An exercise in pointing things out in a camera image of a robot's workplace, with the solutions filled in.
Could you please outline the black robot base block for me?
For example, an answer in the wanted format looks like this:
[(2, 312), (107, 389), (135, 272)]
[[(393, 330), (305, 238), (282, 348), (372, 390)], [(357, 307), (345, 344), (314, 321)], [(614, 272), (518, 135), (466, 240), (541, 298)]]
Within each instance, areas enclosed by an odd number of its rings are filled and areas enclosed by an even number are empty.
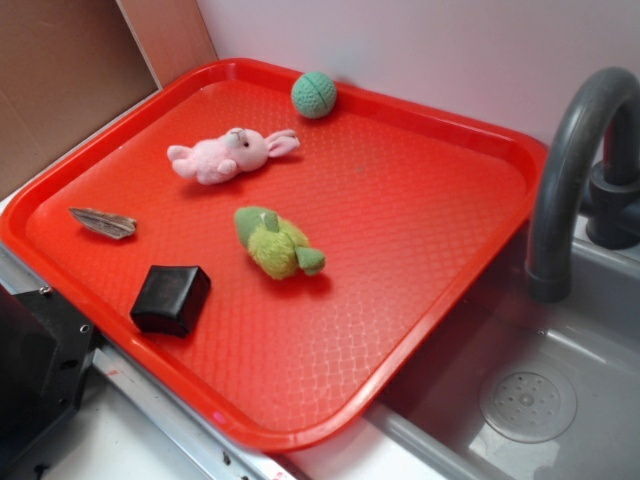
[(79, 410), (94, 324), (56, 291), (1, 290), (1, 477)]

